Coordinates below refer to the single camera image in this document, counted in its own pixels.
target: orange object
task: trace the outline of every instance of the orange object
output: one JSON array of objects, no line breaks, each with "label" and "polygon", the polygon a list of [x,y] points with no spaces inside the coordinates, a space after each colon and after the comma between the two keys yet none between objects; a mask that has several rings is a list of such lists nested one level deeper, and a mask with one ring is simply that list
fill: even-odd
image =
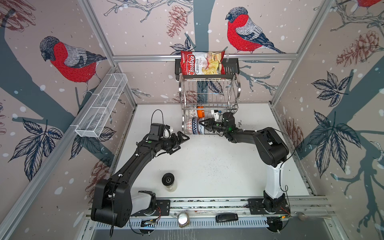
[{"label": "orange object", "polygon": [[204,110],[198,110],[198,111],[197,111],[197,116],[198,116],[199,118],[203,118],[203,117],[205,117]]}]

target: chip bag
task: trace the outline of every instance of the chip bag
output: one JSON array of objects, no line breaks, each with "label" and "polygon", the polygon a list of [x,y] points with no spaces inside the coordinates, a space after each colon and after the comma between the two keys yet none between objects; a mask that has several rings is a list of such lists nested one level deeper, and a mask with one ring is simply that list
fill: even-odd
[{"label": "chip bag", "polygon": [[225,74],[222,52],[181,51],[181,70],[183,75]]}]

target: black basket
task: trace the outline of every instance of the black basket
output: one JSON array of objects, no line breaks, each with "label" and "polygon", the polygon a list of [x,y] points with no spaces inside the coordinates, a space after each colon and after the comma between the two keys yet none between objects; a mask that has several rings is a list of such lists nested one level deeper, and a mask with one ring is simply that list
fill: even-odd
[{"label": "black basket", "polygon": [[[176,75],[176,80],[179,80],[180,78],[180,73],[181,73],[181,59],[175,59],[175,75]],[[225,74],[239,74],[240,73],[240,68],[239,68],[239,60],[238,58],[228,58],[228,61],[226,58],[223,58],[222,61]]]}]

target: bird illustration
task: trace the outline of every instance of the bird illustration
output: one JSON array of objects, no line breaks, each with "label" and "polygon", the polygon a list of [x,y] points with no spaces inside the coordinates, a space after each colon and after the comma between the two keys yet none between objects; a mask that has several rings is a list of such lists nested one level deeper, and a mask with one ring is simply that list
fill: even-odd
[{"label": "bird illustration", "polygon": [[252,53],[261,48],[269,48],[278,53],[284,53],[277,49],[265,36],[263,30],[252,22],[245,8],[232,8],[225,19],[228,20],[228,41],[237,49],[236,53],[239,51]]},{"label": "bird illustration", "polygon": [[354,13],[356,12],[356,10],[359,8],[359,7],[365,7],[367,8],[367,14],[366,15],[369,15],[369,14],[372,14],[369,12],[368,8],[376,3],[378,3],[379,1],[381,0],[346,0],[346,1],[343,1],[341,3],[339,3],[339,5],[341,4],[344,4],[346,2],[349,2],[349,1],[354,1],[354,2],[357,2],[358,4],[358,7],[351,13],[351,15],[354,15]]},{"label": "bird illustration", "polygon": [[96,75],[98,64],[107,59],[99,54],[86,51],[84,48],[72,47],[60,42],[53,36],[48,36],[40,43],[41,56],[44,61],[50,60],[52,65],[68,80],[76,83],[86,83],[86,93],[92,93],[88,90],[88,81]]}]

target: black mounting plate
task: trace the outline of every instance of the black mounting plate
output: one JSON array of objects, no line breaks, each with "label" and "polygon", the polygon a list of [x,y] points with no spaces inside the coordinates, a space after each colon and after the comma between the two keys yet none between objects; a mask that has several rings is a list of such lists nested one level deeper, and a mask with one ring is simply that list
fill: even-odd
[{"label": "black mounting plate", "polygon": [[[169,216],[169,206],[170,200],[156,200],[156,206],[160,207],[162,216]],[[151,216],[158,216],[159,211],[156,209]],[[149,217],[143,213],[143,211],[138,211],[135,214],[131,215],[132,217]]]},{"label": "black mounting plate", "polygon": [[[248,206],[249,206],[251,215],[271,214],[264,209],[263,200],[264,200],[263,198],[248,199]],[[289,213],[291,212],[286,199],[284,199],[283,204],[281,204],[281,207],[285,211]],[[281,208],[278,209],[274,214],[288,215],[288,213],[285,212],[283,209]]]}]

